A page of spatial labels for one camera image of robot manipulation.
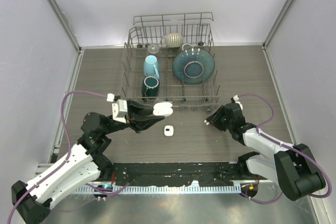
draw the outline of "white and green striped mug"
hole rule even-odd
[[[161,39],[161,42],[163,39],[166,40],[167,47],[180,47],[183,43],[183,37],[179,33],[168,34]]]

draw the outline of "rack wire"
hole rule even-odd
[[[207,112],[212,112],[222,96],[217,65],[209,79],[200,84],[186,84],[178,80],[172,70],[173,61],[181,52],[181,48],[168,48],[161,42],[162,38],[170,33],[180,33],[184,38],[183,43],[207,50],[216,62],[209,24],[213,20],[212,13],[135,16],[134,27],[130,29],[128,41],[124,44],[121,95],[147,105],[153,105],[155,99],[160,99],[173,102],[174,107],[204,107]],[[149,55],[147,47],[151,43],[160,45],[160,89],[158,97],[143,100],[143,63]]]

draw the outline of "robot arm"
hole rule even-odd
[[[131,100],[121,100],[109,94],[112,115],[88,113],[83,119],[83,131],[77,143],[71,148],[71,155],[65,165],[33,189],[17,207],[27,224],[41,223],[62,199],[78,187],[96,179],[107,180],[113,172],[113,164],[103,155],[111,143],[107,134],[133,129],[140,133],[172,114],[168,102],[157,103],[153,108]],[[66,159],[66,155],[39,176],[27,183],[16,182],[12,186],[13,205],[20,197],[41,179],[52,173]]]
[[[232,138],[240,144],[258,152],[250,152],[238,158],[243,174],[255,174],[277,183],[290,200],[297,200],[325,188],[326,181],[321,172],[304,157],[283,147],[283,142],[264,133],[252,123],[246,123],[243,106],[237,97],[221,106],[205,120],[221,131],[228,130]],[[308,146],[287,144],[314,160]]]

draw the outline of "gray floor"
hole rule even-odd
[[[279,195],[274,184],[263,183],[257,198],[269,201]],[[282,197],[259,205],[238,194],[120,195],[104,201],[92,195],[70,195],[60,202],[45,224],[314,224],[318,223],[307,197],[295,202]]]
[[[275,106],[275,119],[263,130],[285,142],[290,141],[275,88],[261,46],[215,47],[220,70],[223,97],[221,104],[230,102],[236,94],[256,93],[267,97]],[[76,89],[98,93],[120,93],[122,49],[85,50]],[[247,121],[258,124],[270,117],[267,104],[257,98],[241,99]],[[111,114],[110,103],[89,95],[75,95],[67,126],[74,144],[81,136],[83,117],[91,111]],[[116,132],[109,137],[111,145],[105,155],[112,162],[211,162],[235,161],[250,150],[235,142],[228,133],[206,126],[208,117],[203,110],[174,111],[173,115],[141,134],[132,130]],[[165,137],[163,128],[171,124],[173,137]],[[66,152],[63,139],[60,155]]]

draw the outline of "dark green mug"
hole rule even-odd
[[[154,76],[146,77],[142,82],[142,97],[157,97],[159,93],[160,82]]]

